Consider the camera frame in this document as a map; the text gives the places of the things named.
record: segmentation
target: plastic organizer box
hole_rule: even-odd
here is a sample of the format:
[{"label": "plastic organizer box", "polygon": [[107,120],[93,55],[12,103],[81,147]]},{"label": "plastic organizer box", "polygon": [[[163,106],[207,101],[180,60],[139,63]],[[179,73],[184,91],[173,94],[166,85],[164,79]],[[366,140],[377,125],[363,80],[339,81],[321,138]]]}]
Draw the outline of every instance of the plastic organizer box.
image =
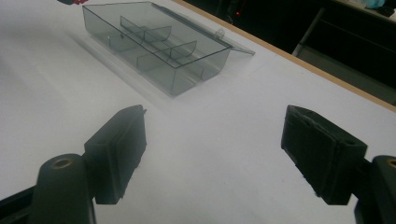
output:
[{"label": "plastic organizer box", "polygon": [[86,29],[171,95],[224,67],[233,45],[151,2],[83,7]]}]

